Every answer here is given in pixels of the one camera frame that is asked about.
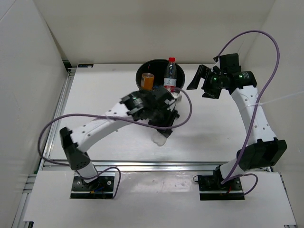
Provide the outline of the dark label small bottle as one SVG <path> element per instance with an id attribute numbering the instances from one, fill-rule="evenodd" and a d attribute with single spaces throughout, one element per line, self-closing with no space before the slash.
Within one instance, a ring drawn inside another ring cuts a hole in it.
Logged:
<path id="1" fill-rule="evenodd" d="M 156 131 L 152 136 L 152 141 L 161 147 L 166 143 L 167 137 L 162 135 L 160 132 Z"/>

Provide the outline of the red label water bottle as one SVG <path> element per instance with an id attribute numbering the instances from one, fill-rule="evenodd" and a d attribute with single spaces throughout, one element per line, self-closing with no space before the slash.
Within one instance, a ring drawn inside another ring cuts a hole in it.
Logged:
<path id="1" fill-rule="evenodd" d="M 170 57 L 168 61 L 169 63 L 165 71 L 163 85 L 168 91 L 172 92 L 176 87 L 177 81 L 175 58 Z"/>

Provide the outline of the orange juice bottle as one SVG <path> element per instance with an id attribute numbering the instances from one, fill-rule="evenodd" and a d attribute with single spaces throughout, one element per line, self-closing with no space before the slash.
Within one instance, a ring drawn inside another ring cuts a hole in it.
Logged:
<path id="1" fill-rule="evenodd" d="M 154 75 L 151 73 L 143 73 L 141 78 L 141 88 L 143 90 L 152 90 L 154 82 Z"/>

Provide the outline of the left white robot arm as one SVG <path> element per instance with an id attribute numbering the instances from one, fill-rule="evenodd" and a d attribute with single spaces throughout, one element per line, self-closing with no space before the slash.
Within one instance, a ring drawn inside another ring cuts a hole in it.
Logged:
<path id="1" fill-rule="evenodd" d="M 59 132 L 61 146 L 70 168 L 82 177 L 84 186 L 95 190 L 100 179 L 87 151 L 98 141 L 132 121 L 148 120 L 152 126 L 172 126 L 179 116 L 175 106 L 180 100 L 179 93 L 170 92 L 163 86 L 152 91 L 134 91 L 124 96 L 103 117 L 96 117 L 73 130 L 62 128 Z"/>

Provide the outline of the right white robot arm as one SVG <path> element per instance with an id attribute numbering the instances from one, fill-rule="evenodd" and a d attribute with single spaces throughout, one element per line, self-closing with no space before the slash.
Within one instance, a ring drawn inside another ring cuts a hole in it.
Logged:
<path id="1" fill-rule="evenodd" d="M 236 157 L 213 171 L 214 186 L 224 190 L 230 185 L 231 179 L 250 170 L 276 165 L 286 151 L 287 143 L 277 138 L 263 108 L 258 104 L 260 94 L 254 74 L 251 71 L 241 71 L 240 66 L 222 71 L 217 66 L 209 68 L 199 65 L 187 89 L 197 89 L 201 79 L 204 79 L 202 96 L 205 98 L 218 99 L 223 89 L 228 90 L 238 107 L 247 133 Z"/>

